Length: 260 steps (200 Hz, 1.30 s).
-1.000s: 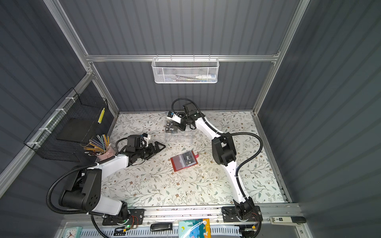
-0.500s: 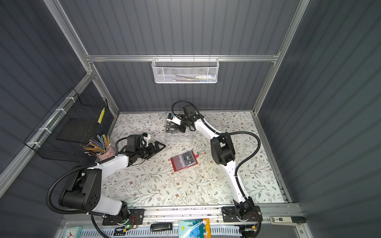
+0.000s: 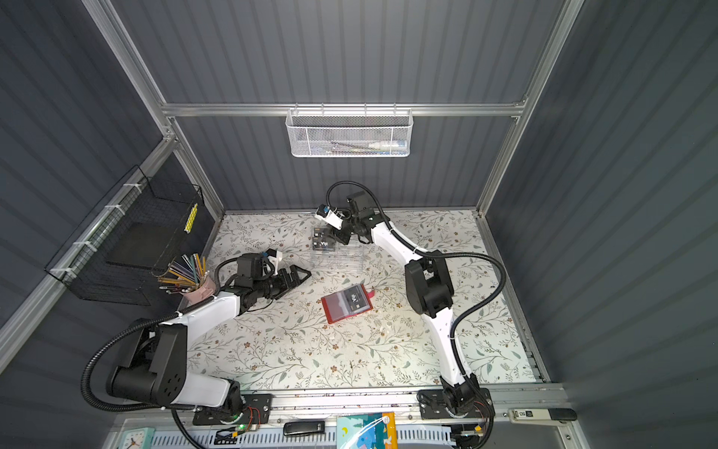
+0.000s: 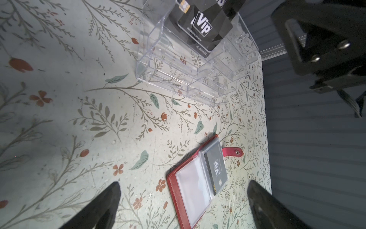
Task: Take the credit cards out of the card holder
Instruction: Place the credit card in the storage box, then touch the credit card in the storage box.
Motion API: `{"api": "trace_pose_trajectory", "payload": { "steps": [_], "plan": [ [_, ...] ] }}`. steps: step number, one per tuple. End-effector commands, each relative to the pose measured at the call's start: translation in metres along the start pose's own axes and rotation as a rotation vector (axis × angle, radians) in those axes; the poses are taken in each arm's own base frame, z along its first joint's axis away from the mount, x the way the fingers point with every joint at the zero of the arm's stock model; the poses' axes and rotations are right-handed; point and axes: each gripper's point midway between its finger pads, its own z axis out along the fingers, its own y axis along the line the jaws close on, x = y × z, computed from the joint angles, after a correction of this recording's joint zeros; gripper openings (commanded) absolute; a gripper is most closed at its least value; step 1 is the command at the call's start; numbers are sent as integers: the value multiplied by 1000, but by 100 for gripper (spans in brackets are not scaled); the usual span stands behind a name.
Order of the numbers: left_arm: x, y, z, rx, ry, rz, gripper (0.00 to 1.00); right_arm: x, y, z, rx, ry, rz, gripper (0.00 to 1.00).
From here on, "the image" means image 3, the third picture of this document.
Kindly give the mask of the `red leather card holder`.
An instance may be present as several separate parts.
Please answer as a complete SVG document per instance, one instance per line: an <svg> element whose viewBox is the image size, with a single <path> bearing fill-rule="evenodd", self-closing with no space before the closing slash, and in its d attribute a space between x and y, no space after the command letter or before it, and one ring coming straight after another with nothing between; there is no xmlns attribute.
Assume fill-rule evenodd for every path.
<svg viewBox="0 0 718 449"><path fill-rule="evenodd" d="M373 309L373 290L367 290L364 284L351 287L322 297L321 303L327 323L334 324L344 319L369 312Z"/></svg>

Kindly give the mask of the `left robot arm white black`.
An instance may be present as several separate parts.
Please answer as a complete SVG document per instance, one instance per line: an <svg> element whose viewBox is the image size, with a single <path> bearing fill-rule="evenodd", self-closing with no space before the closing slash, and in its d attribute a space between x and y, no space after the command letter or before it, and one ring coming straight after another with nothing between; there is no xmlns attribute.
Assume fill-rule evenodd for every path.
<svg viewBox="0 0 718 449"><path fill-rule="evenodd" d="M255 312L260 299L272 303L312 276L297 265L282 268L280 260L280 252L269 249L220 263L212 276L215 290L205 299L119 341L120 353L106 382L107 393L132 405L241 412L245 405L239 383L191 372L188 351L211 329Z"/></svg>

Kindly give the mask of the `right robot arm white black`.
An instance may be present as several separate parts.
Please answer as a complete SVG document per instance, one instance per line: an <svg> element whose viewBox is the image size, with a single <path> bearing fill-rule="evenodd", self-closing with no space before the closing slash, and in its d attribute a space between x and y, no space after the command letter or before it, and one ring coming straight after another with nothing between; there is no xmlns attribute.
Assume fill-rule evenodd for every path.
<svg viewBox="0 0 718 449"><path fill-rule="evenodd" d="M383 249L404 269L409 306L421 316L438 353L444 402L460 413L475 400L478 387L455 338L454 286L446 261L438 251L421 248L398 231L368 193L349 196L348 202L344 211L323 204L315 217L329 225L341 243L355 236Z"/></svg>

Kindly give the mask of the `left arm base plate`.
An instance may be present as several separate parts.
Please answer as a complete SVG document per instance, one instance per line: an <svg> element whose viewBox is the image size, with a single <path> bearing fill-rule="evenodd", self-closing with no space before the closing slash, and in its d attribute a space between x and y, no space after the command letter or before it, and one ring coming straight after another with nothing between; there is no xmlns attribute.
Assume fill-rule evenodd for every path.
<svg viewBox="0 0 718 449"><path fill-rule="evenodd" d="M259 426L269 422L271 394L242 395L220 408L203 408L194 413L194 426Z"/></svg>

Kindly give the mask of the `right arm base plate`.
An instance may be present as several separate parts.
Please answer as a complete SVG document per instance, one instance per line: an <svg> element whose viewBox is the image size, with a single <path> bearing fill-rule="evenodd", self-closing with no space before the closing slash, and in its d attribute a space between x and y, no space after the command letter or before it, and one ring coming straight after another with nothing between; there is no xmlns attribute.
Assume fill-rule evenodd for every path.
<svg viewBox="0 0 718 449"><path fill-rule="evenodd" d="M416 394L422 419L474 419L495 417L490 392L480 388L479 393L469 390L464 398L454 398L440 389L423 389Z"/></svg>

